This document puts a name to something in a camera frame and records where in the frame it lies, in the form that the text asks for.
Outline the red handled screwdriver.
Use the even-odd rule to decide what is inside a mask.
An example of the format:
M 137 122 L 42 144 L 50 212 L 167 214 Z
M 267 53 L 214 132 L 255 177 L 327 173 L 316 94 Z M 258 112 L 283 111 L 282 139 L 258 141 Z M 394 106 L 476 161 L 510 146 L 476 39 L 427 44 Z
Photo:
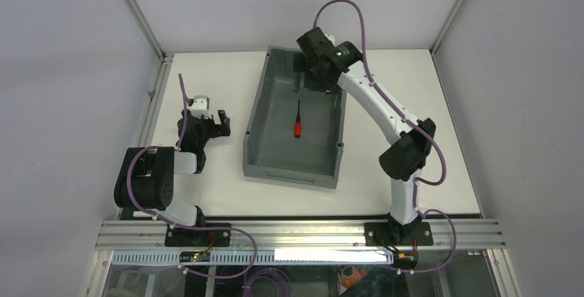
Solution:
M 296 113 L 296 117 L 295 117 L 295 125 L 294 125 L 294 137 L 295 138 L 300 138 L 302 135 L 302 119 L 301 119 L 301 102 L 298 99 L 297 102 L 297 113 Z

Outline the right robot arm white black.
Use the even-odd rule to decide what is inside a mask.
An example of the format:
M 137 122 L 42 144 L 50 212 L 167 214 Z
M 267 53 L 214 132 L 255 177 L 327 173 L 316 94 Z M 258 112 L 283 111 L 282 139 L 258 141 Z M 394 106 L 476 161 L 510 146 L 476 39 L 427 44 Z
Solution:
M 389 144 L 379 164 L 390 179 L 392 203 L 387 226 L 374 236 L 389 244 L 408 240 L 421 225 L 415 180 L 430 154 L 435 123 L 408 116 L 367 74 L 365 55 L 351 42 L 334 44 L 314 27 L 297 43 L 297 50 L 267 50 L 243 138 L 243 174 L 336 188 L 351 96 Z

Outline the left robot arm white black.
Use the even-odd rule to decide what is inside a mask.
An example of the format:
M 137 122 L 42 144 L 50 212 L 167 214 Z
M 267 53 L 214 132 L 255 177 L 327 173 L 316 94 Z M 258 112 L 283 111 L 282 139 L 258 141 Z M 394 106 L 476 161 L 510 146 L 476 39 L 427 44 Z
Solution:
M 216 123 L 213 115 L 194 116 L 186 109 L 177 122 L 179 140 L 175 146 L 128 148 L 114 186 L 116 205 L 171 227 L 206 227 L 199 206 L 174 196 L 174 180 L 177 175 L 202 173 L 209 140 L 231 134 L 230 118 L 224 110 L 218 110 L 218 118 Z

